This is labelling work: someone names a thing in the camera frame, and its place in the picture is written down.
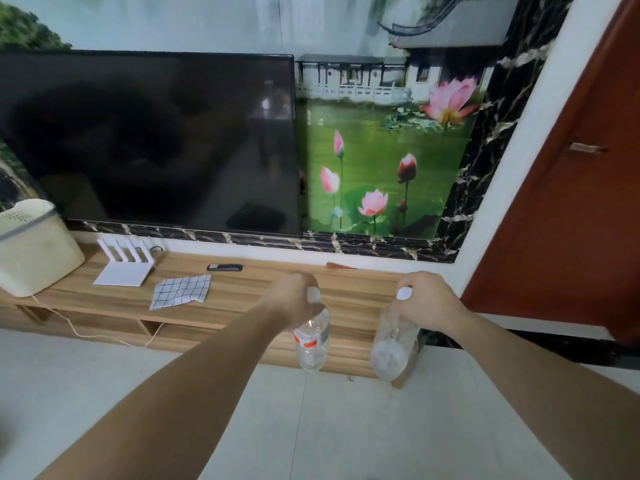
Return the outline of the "person's right hand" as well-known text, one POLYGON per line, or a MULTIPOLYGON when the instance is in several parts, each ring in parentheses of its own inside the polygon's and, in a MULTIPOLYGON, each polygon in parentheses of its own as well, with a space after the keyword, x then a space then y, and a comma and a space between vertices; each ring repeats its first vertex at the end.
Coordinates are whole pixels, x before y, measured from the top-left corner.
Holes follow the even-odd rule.
POLYGON ((423 329, 455 331, 472 316, 439 274, 426 271, 405 274, 398 282, 397 296, 405 288, 411 289, 411 295, 396 298, 394 309, 400 317, 423 329))

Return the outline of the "person's left hand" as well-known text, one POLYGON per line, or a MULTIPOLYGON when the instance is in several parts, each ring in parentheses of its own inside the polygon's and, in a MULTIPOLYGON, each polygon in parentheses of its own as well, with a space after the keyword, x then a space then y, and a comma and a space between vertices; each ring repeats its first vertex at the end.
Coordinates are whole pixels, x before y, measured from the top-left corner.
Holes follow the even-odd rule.
POLYGON ((269 286, 257 307, 279 331, 294 330, 324 312, 326 307, 319 300, 318 290, 313 274, 288 273, 269 286))

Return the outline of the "clear bottle with red label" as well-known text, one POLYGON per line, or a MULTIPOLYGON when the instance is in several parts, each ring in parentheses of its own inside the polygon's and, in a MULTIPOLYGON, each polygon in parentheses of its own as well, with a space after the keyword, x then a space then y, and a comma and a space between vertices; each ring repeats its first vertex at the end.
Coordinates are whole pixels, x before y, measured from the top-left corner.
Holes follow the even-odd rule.
POLYGON ((330 338, 330 311, 323 311, 294 330, 296 355, 300 367, 309 372, 320 371, 326 361, 330 338))

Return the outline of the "clear plastic bottle without label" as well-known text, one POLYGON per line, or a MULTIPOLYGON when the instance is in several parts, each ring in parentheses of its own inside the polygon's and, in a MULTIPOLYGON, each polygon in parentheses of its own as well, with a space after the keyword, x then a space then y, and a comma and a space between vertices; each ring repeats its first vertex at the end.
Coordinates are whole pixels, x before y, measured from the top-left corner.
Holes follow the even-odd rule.
POLYGON ((392 304, 380 311, 371 349, 371 366, 384 381, 395 381, 409 364, 420 327, 400 315, 392 304))

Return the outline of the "person's right forearm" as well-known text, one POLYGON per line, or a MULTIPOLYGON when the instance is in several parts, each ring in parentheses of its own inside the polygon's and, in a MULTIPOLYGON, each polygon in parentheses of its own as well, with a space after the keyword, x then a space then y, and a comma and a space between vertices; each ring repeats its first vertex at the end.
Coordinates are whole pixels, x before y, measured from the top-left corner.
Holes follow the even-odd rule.
POLYGON ((640 480, 640 394, 466 310, 445 323, 572 480, 640 480))

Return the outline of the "person's left forearm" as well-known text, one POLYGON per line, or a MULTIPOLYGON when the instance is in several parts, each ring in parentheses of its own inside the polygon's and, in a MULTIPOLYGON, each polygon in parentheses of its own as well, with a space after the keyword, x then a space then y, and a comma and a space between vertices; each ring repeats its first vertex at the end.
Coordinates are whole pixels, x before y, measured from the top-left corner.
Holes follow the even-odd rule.
POLYGON ((283 311, 256 306, 156 371, 35 480, 198 480, 283 311))

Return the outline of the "wooden television cabinet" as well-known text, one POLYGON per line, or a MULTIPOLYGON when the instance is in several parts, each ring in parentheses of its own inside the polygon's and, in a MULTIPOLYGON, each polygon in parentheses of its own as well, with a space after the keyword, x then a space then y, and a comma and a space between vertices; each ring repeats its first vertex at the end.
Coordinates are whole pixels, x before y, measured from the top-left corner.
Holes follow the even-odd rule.
POLYGON ((373 378, 371 348, 380 311, 395 298, 398 273, 327 269, 265 260, 154 252, 157 265, 140 287, 93 282, 107 257, 85 245, 85 263, 38 293, 16 298, 0 289, 0 328, 185 352, 245 313, 268 286, 292 271, 315 275, 330 311, 330 341, 322 371, 373 378), (149 310, 155 286, 197 276, 208 264, 239 262, 238 273, 214 272, 203 303, 149 310))

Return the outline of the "white checkered cloth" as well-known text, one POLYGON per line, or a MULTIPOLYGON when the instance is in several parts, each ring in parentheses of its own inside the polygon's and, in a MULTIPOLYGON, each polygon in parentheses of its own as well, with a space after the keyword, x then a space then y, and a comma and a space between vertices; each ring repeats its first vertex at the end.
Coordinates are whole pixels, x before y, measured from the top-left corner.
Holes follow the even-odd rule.
POLYGON ((154 288, 149 310, 158 310, 191 302, 203 303, 211 285, 211 275, 171 278, 154 288))

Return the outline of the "white router with antennas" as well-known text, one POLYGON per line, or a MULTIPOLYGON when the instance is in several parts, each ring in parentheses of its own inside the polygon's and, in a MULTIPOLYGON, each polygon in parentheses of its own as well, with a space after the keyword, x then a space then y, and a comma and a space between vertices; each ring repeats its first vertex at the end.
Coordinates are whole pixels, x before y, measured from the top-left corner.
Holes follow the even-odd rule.
POLYGON ((94 285, 113 287, 140 287, 156 265, 155 259, 144 242, 135 247, 126 241, 126 253, 118 242, 108 244, 103 239, 98 245, 108 258, 108 263, 93 282, 94 285))

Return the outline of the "red-brown wooden door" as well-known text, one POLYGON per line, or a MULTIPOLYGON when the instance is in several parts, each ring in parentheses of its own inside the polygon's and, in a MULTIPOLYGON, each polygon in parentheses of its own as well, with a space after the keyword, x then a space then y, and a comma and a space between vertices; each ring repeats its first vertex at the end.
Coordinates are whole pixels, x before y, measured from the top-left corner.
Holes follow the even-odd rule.
POLYGON ((622 1, 462 301, 640 342, 640 0, 622 1))

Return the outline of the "black flat screen television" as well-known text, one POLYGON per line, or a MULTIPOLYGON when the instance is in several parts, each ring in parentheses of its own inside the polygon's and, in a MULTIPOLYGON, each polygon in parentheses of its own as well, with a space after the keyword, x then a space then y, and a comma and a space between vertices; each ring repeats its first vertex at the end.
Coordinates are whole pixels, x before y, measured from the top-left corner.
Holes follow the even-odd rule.
POLYGON ((302 233, 290 54, 0 50, 0 138, 68 219, 302 233))

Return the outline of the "cream plastic storage box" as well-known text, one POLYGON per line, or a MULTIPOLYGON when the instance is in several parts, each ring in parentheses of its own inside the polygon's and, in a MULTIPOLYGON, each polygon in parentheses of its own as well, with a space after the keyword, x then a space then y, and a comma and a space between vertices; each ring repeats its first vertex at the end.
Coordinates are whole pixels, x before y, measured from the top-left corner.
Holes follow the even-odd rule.
POLYGON ((27 199, 0 212, 0 288, 12 296, 36 295, 84 261, 52 202, 27 199))

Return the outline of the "lotus flower wall mural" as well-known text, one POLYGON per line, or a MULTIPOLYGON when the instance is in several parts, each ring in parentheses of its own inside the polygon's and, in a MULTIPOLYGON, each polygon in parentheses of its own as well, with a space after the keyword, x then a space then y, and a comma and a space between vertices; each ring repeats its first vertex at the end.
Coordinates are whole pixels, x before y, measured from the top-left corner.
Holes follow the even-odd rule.
POLYGON ((0 209, 69 229, 453 263, 574 0, 0 0, 0 50, 290 54, 299 237, 74 220, 0 138, 0 209))

